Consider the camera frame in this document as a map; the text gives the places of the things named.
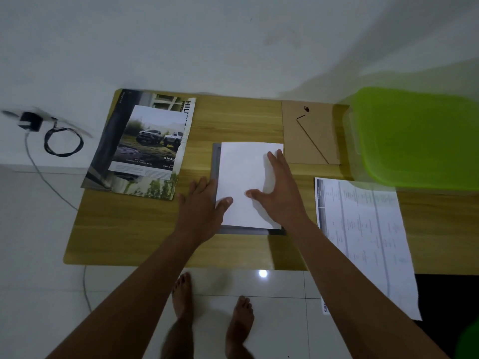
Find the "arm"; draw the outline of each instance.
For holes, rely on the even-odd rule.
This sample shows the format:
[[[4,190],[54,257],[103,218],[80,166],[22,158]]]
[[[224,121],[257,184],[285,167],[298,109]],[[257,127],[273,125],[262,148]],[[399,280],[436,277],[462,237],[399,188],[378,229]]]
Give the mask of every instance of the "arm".
[[[48,356],[53,358],[141,358],[171,288],[195,249],[223,222],[232,198],[215,208],[216,181],[192,181],[178,195],[174,232]]]
[[[354,358],[447,358],[446,354],[372,284],[307,216],[280,150],[268,157],[276,185],[271,194],[249,190],[296,243],[321,297]]]

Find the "white wall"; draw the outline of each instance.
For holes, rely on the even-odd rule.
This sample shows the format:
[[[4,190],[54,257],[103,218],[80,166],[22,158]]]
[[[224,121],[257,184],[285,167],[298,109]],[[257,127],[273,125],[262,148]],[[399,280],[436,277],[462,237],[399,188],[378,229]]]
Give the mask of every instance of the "white wall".
[[[122,87],[338,102],[382,85],[479,100],[478,2],[2,1],[0,108],[87,129],[95,138],[69,158],[44,152],[43,132],[29,141],[39,165],[85,168]],[[72,150],[72,136],[52,145]],[[2,116],[0,164],[29,165],[23,131]]]

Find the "bare foot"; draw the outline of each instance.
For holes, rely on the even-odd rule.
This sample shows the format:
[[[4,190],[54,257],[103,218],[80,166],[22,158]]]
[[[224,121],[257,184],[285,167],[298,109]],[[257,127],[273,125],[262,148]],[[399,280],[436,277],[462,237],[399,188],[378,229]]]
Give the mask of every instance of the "bare foot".
[[[249,298],[240,296],[233,310],[233,317],[226,332],[225,354],[230,356],[235,345],[243,345],[253,326],[253,307]]]
[[[177,319],[184,319],[190,324],[193,323],[193,295],[191,290],[191,275],[189,272],[183,273],[176,280],[173,290],[173,308]]]

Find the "leg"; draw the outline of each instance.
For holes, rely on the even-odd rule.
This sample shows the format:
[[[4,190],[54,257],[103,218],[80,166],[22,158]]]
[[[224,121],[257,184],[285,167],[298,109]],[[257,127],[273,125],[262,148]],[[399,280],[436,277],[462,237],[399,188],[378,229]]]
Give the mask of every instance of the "leg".
[[[193,359],[193,296],[188,272],[178,278],[171,296],[177,320],[166,336],[161,359]]]
[[[253,326],[253,308],[249,299],[240,296],[233,311],[233,318],[226,332],[225,354],[228,359],[254,359],[243,346]]]

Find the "hand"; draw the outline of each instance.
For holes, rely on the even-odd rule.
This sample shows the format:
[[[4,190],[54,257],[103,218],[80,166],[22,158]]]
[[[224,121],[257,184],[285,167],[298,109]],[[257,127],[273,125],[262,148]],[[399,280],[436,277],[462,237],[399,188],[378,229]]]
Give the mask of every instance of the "hand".
[[[248,190],[246,196],[258,200],[271,219],[289,230],[293,223],[302,222],[305,218],[309,220],[309,218],[288,163],[281,150],[278,150],[277,154],[278,157],[268,152],[268,159],[276,178],[272,193],[265,194],[258,189],[253,189]]]
[[[223,223],[225,211],[233,203],[233,198],[222,199],[215,208],[214,198],[218,182],[202,177],[198,184],[190,183],[188,197],[178,194],[180,214],[176,221],[175,233],[191,240],[196,246],[215,235]]]

